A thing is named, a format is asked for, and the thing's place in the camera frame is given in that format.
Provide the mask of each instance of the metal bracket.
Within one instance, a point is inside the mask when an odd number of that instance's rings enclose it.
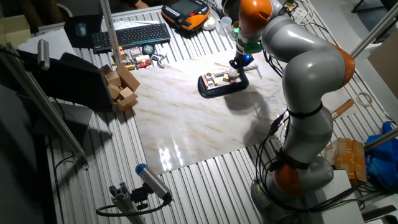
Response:
[[[84,169],[84,170],[88,170],[88,168],[90,168],[90,166],[88,165],[86,159],[82,159],[81,160],[81,168]]]

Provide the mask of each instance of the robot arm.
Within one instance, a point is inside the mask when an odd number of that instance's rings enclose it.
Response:
[[[245,66],[242,55],[260,52],[259,39],[269,55],[287,63],[282,86],[290,115],[289,132],[274,172],[264,178],[269,180],[268,191],[288,202],[333,179],[331,165],[317,157],[333,130],[333,119],[321,97],[347,84],[355,65],[345,51],[309,33],[290,17],[279,16],[280,9],[277,0],[241,1],[236,56],[230,64],[237,70]],[[255,180],[252,198],[263,208],[272,201],[258,190],[259,185]]]

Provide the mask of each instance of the marble surface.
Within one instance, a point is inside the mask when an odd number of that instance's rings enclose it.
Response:
[[[165,69],[133,71],[141,83],[135,92],[134,119],[147,164],[156,174],[259,144],[286,109],[282,80],[262,54],[253,55],[252,65],[259,68],[246,72],[250,82],[246,90],[213,99],[199,95],[198,77],[226,71],[234,54],[227,51],[171,63]],[[338,90],[322,100],[333,111],[348,99],[344,90]],[[342,116],[354,112],[350,108]]]

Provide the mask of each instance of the keyboard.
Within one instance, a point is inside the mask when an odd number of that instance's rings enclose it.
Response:
[[[151,24],[116,30],[118,44],[122,48],[140,47],[145,44],[161,44],[170,41],[170,34],[166,24]],[[112,50],[111,39],[108,32],[92,34],[94,54]]]

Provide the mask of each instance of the wooden block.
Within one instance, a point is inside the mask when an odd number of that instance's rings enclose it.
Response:
[[[131,94],[134,94],[129,87],[125,87],[121,92],[120,95],[123,96],[123,98],[129,97]]]
[[[121,100],[121,101],[118,101],[118,103],[122,106],[122,107],[125,107],[125,106],[127,106],[127,105],[134,105],[133,104],[133,101],[135,100],[135,99],[137,99],[137,95],[135,94],[135,93],[133,93],[133,94],[131,94],[131,95],[129,95],[127,98],[125,98],[125,99],[123,99],[123,100]]]
[[[137,100],[133,100],[126,106],[121,106],[119,103],[115,103],[116,108],[121,111],[125,112],[126,110],[130,109],[132,106],[134,106],[137,103]]]
[[[213,78],[214,86],[217,86],[218,82],[217,82],[216,77],[214,76],[214,73],[211,74],[211,77]]]
[[[228,82],[228,80],[229,80],[228,74],[224,74],[223,81]]]
[[[124,50],[122,47],[119,46],[119,51],[120,51],[120,56],[122,58],[122,60],[126,59],[126,54],[124,53]]]
[[[112,99],[116,100],[119,97],[121,91],[119,87],[113,84],[108,84],[108,89]]]
[[[201,78],[202,78],[203,81],[205,82],[205,86],[206,86],[206,89],[207,89],[207,87],[209,87],[209,83],[207,82],[206,76],[205,76],[205,75],[202,75]]]
[[[108,84],[113,84],[116,86],[121,86],[122,83],[120,81],[120,77],[117,72],[110,72],[105,75],[105,79],[108,82]]]
[[[112,72],[112,69],[109,67],[109,65],[102,66],[102,67],[99,68],[98,70],[101,71],[101,73],[102,73],[103,75],[106,75],[106,74]]]
[[[139,81],[132,75],[132,73],[127,70],[127,68],[122,65],[117,70],[120,78],[122,78],[123,82],[130,87],[133,91],[136,91],[139,86]]]

